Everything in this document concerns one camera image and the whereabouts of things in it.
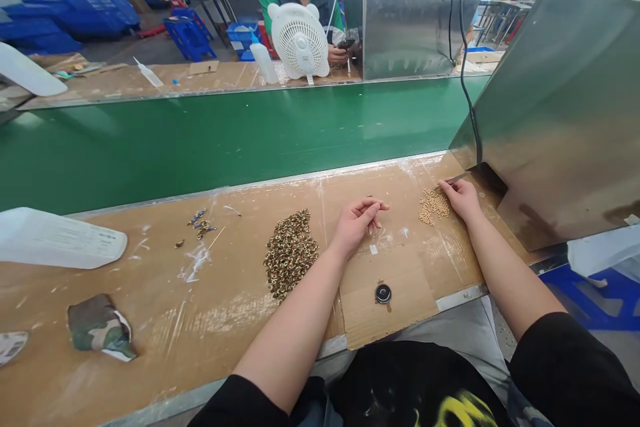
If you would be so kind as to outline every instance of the white plastic bottle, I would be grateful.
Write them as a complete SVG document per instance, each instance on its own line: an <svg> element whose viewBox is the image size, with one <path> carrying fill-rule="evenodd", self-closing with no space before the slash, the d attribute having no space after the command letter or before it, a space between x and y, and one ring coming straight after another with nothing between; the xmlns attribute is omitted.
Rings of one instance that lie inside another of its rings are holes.
<svg viewBox="0 0 640 427"><path fill-rule="evenodd" d="M0 261L94 269L126 247L127 234L87 222L28 207L0 213Z"/></svg>
<svg viewBox="0 0 640 427"><path fill-rule="evenodd" d="M278 74L275 72L275 68L273 66L273 63L271 62L269 50L267 50L267 48L262 43L260 43L253 32L251 32L251 41L253 43L249 48L251 49L253 58L258 64L258 68L260 68L260 72L265 78L265 81L267 83L278 83Z"/></svg>
<svg viewBox="0 0 640 427"><path fill-rule="evenodd" d="M0 43L0 73L40 97L59 95L67 91L64 83L6 43Z"/></svg>
<svg viewBox="0 0 640 427"><path fill-rule="evenodd" d="M136 57L134 57L133 59L138 64L138 68L140 69L142 74L147 78L147 80L151 82L154 87L162 87L164 85L164 83L162 83L162 80L158 78L153 70L151 70L148 66L138 62L138 59Z"/></svg>

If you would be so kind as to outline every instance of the black sleeve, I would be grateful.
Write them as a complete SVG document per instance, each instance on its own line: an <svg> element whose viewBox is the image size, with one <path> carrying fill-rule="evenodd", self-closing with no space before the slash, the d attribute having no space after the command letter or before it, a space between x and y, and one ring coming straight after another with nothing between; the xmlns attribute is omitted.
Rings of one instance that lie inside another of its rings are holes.
<svg viewBox="0 0 640 427"><path fill-rule="evenodd" d="M232 375L190 421L189 427L288 424L288 415L258 387L244 377Z"/></svg>
<svg viewBox="0 0 640 427"><path fill-rule="evenodd" d="M547 314L525 332L511 376L555 427L621 426L640 418L640 394L618 358L569 314Z"/></svg>

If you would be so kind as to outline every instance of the white fan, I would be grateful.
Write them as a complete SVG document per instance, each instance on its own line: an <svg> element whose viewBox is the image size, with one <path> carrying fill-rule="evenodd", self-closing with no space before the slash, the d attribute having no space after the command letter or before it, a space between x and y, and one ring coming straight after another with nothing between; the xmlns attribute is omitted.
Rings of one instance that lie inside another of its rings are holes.
<svg viewBox="0 0 640 427"><path fill-rule="evenodd" d="M329 46L322 25L320 12L310 3L306 7L298 3L269 5L273 47L285 65L286 74L292 79L307 76L313 85L313 75L326 77L329 72Z"/></svg>

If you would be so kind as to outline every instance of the blue stool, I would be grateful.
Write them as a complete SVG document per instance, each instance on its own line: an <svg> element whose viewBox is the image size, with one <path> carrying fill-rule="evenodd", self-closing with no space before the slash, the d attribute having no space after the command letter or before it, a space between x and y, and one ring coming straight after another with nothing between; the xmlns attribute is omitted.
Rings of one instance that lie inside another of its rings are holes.
<svg viewBox="0 0 640 427"><path fill-rule="evenodd" d="M194 19L200 30L202 30L202 33L204 33L205 38L213 41L213 35L209 31L205 23L202 21L202 18L200 18L200 15L198 15L198 13L194 9L175 8L171 12L176 17L186 17L189 19Z"/></svg>
<svg viewBox="0 0 640 427"><path fill-rule="evenodd" d="M571 270L569 264L540 276L584 328L640 332L640 284L612 268L589 278L607 280L607 286L595 287Z"/></svg>
<svg viewBox="0 0 640 427"><path fill-rule="evenodd" d="M186 60L199 62L206 54L217 58L194 19L165 19L165 27Z"/></svg>

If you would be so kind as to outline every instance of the black cable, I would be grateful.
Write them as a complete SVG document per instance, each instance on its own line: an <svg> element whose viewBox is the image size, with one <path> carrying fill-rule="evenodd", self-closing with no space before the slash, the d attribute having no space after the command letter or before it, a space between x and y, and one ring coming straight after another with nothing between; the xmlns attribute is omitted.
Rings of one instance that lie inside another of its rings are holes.
<svg viewBox="0 0 640 427"><path fill-rule="evenodd" d="M478 170L482 173L482 139L480 138L480 132L478 131L478 121L475 115L475 108L473 107L473 102L469 97L469 92L465 85L465 65L467 64L467 51L469 50L469 45L467 44L467 32L465 31L462 6L462 0L460 0L460 34L462 34L462 43L465 45L465 53L462 57L462 70L460 72L460 83L462 84L462 90L465 92L465 97L469 103L469 119L471 120L471 127L473 128L473 136L475 138L475 157L478 164Z"/></svg>
<svg viewBox="0 0 640 427"><path fill-rule="evenodd" d="M449 6L449 60L451 64L455 66L455 60L453 59L453 52L451 51L451 16L453 15L453 0Z"/></svg>

